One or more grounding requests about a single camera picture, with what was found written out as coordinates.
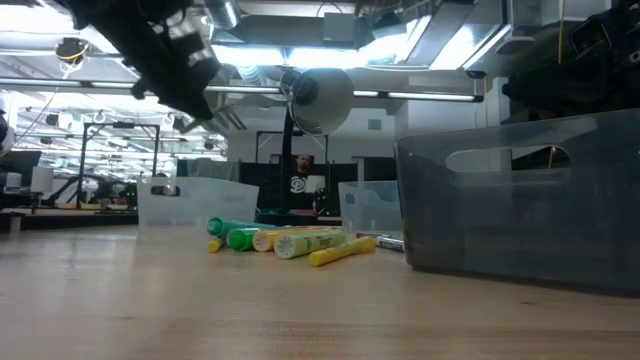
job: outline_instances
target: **marker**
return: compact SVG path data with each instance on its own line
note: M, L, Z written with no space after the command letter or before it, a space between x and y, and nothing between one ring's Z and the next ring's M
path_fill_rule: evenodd
M282 234L276 239L275 252L281 259L291 259L344 243L341 230L302 234Z
M376 239L371 236L361 237L325 250L312 252L309 264L322 266L353 254L364 254L376 251Z
M390 238L390 239L402 240L402 236L398 236L398 235L389 235L389 234L381 234L381 233L367 233L367 232L358 232L358 233L356 233L356 238L361 238L361 237L366 237L366 236L371 236L374 239L378 238L380 236L383 236L383 237Z
M376 246L393 251L404 252L404 241L386 236L378 236L376 238Z
M273 225L267 224L256 224L256 223L246 223L236 220L225 220L219 217L214 217L209 220L207 224L207 231L211 236L217 236L221 239L224 239L229 231L234 229L248 229L248 228L260 228L267 229L273 228Z
M227 235L227 244L235 251L252 251L253 236L260 229L235 229L229 231Z
M224 245L224 240L216 237L216 238L213 238L213 240L209 241L209 246L207 247L207 249L209 253L213 254L215 252L218 252L218 250L220 250L222 245Z
M253 235L253 248L256 251L266 252L273 251L276 239L282 234L297 234L308 233L318 231L330 231L333 228L326 227L299 227L299 228L286 228L286 229L264 229L258 231Z

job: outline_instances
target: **workbench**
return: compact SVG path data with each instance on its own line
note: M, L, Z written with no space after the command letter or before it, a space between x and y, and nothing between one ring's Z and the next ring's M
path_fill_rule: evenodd
M632 359L640 300L415 272L378 249L209 254L136 227L0 241L11 360Z

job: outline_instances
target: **pipe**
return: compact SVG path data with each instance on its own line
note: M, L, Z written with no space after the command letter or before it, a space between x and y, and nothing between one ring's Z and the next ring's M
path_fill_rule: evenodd
M236 66L238 74L247 85L268 86L264 72L257 66Z
M216 29L231 30L240 22L240 9L235 0L209 0L205 9L210 13Z

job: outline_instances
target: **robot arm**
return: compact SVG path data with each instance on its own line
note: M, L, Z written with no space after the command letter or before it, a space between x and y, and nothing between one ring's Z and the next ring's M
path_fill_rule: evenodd
M187 11L193 0L56 1L73 14L76 29L93 25L138 70L134 97L149 90L163 105L213 117L203 91L221 65Z

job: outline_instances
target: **black t-shirt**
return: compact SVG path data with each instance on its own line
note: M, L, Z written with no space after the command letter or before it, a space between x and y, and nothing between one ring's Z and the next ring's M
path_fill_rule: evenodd
M299 173L294 169L289 183L289 191L291 191L290 207L292 209L313 209L313 194L305 193L309 175L309 172Z

